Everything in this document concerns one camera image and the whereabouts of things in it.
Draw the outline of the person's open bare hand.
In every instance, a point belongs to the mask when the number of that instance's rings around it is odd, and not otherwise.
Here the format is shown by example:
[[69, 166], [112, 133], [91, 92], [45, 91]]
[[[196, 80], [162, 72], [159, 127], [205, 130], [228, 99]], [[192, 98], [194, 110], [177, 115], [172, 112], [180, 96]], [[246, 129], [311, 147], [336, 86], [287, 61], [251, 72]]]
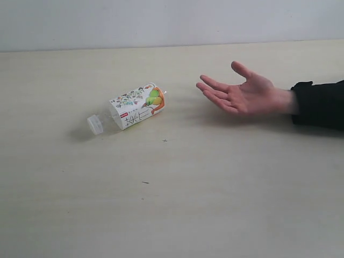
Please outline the person's open bare hand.
[[225, 84], [206, 75], [196, 87], [216, 106], [227, 113], [238, 116], [259, 116], [269, 114], [297, 114], [298, 105], [291, 90], [277, 88], [273, 83], [233, 61], [231, 68], [245, 78], [242, 84]]

